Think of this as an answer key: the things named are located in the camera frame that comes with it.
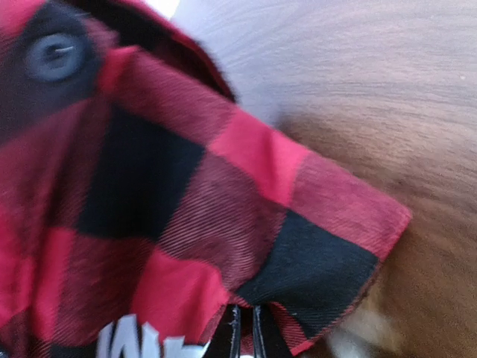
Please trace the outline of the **red black plaid shirt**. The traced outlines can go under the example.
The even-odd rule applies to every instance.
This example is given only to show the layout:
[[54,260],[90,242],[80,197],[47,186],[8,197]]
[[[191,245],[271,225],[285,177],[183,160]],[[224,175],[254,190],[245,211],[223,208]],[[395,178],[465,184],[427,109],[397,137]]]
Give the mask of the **red black plaid shirt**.
[[228,305],[293,357],[410,222],[244,112],[143,1],[1,3],[1,355],[208,357]]

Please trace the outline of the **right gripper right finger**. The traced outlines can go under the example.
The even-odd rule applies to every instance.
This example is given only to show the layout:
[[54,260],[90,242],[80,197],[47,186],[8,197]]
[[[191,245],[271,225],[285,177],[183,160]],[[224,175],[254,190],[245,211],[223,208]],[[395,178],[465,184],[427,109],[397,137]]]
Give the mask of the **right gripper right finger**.
[[266,306],[253,308],[253,356],[255,358],[292,358],[277,323]]

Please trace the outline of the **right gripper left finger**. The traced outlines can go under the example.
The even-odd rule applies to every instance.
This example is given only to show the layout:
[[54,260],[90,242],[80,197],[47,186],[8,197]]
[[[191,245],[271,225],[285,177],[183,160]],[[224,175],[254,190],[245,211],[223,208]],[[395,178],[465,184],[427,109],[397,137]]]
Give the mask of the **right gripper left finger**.
[[228,305],[208,346],[208,358],[239,358],[241,353],[241,309]]

